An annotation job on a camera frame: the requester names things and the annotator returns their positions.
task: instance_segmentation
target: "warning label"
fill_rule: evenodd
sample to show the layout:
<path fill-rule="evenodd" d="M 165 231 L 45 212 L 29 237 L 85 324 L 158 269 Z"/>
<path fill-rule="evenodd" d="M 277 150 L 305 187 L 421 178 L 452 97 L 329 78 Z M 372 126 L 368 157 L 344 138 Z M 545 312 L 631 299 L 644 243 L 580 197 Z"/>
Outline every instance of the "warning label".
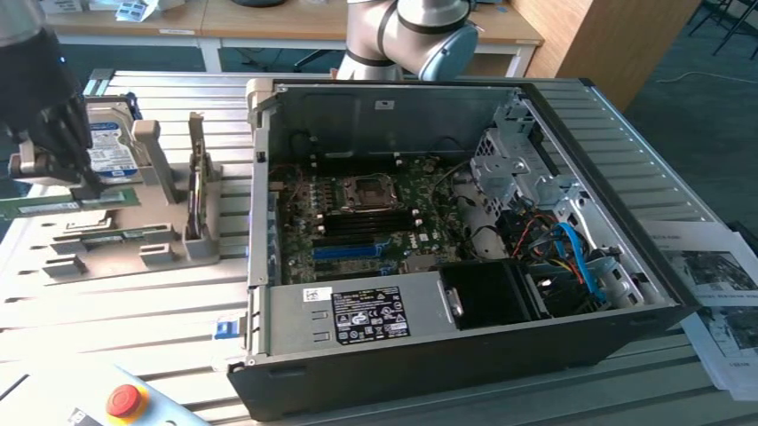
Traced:
<path fill-rule="evenodd" d="M 400 288 L 377 288 L 331 294 L 336 341 L 375 342 L 411 335 Z"/>
<path fill-rule="evenodd" d="M 137 174 L 137 163 L 129 147 L 118 143 L 121 127 L 116 122 L 94 122 L 89 125 L 92 169 L 105 184 L 130 182 Z"/>

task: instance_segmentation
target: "motherboard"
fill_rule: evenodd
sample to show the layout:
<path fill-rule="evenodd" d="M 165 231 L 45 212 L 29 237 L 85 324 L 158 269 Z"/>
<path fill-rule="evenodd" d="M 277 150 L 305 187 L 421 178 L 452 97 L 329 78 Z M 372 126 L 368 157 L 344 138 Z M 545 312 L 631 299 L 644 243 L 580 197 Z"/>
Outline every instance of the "motherboard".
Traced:
<path fill-rule="evenodd" d="M 459 261 L 452 168 L 435 156 L 275 166 L 280 283 L 425 272 Z"/>

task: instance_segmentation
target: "floor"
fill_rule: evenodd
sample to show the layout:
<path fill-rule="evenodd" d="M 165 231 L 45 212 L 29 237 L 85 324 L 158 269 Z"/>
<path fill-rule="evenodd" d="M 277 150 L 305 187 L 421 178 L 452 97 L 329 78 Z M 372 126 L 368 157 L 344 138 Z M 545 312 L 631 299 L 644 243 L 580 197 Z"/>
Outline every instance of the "floor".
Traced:
<path fill-rule="evenodd" d="M 695 36 L 687 37 L 688 31 L 690 28 L 683 29 L 626 117 L 722 219 L 742 221 L 758 233 L 758 84 L 700 75 L 676 83 L 656 83 L 658 79 L 674 78 L 688 71 L 758 80 L 758 60 L 748 60 L 758 41 L 738 35 L 712 57 L 724 29 L 706 23 Z M 64 52 L 82 82 L 96 67 L 204 70 L 194 48 L 64 46 Z M 291 72 L 292 64 L 307 53 L 224 49 L 224 70 Z M 257 66 L 243 64 L 247 57 L 255 59 Z M 340 53 L 329 53 L 305 66 L 303 72 L 327 72 L 339 66 L 340 58 Z M 8 144 L 0 144 L 2 169 L 10 151 Z M 0 197 L 16 196 L 16 189 L 6 179 L 0 179 Z M 5 228 L 6 224 L 0 222 L 0 236 Z"/>

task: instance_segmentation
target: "slotted metal worktable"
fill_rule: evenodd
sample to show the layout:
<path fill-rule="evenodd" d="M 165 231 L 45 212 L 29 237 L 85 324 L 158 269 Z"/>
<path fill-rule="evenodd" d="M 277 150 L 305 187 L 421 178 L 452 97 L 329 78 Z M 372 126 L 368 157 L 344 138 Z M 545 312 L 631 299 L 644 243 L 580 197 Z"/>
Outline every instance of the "slotted metal worktable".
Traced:
<path fill-rule="evenodd" d="M 4 277 L 0 294 L 0 388 L 24 366 L 86 352 L 122 366 L 212 424 L 251 425 L 232 387 L 210 368 L 216 319 L 247 303 L 247 213 L 252 139 L 245 83 L 253 75 L 118 72 L 92 81 L 88 94 L 133 91 L 145 119 L 158 120 L 169 162 L 189 156 L 186 117 L 205 115 L 205 144 L 225 164 L 222 260 L 212 266 L 44 288 Z M 537 83 L 638 218 L 715 220 L 690 189 L 591 87 L 575 80 Z M 0 246 L 0 271 L 37 226 L 16 220 Z M 627 345 L 591 368 L 467 390 L 313 414 L 281 425 L 312 424 L 747 424 L 758 403 L 736 403 L 711 385 L 679 328 Z"/>

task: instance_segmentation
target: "red button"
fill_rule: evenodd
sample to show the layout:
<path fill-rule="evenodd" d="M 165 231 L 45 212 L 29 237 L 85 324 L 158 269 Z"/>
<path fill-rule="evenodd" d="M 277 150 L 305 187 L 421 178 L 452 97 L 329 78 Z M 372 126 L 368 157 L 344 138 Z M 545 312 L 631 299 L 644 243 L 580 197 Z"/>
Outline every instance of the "red button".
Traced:
<path fill-rule="evenodd" d="M 142 402 L 142 395 L 137 388 L 129 384 L 122 384 L 108 397 L 108 404 L 105 406 L 105 411 L 113 417 L 124 418 L 129 417 L 137 408 L 140 408 L 140 403 Z"/>

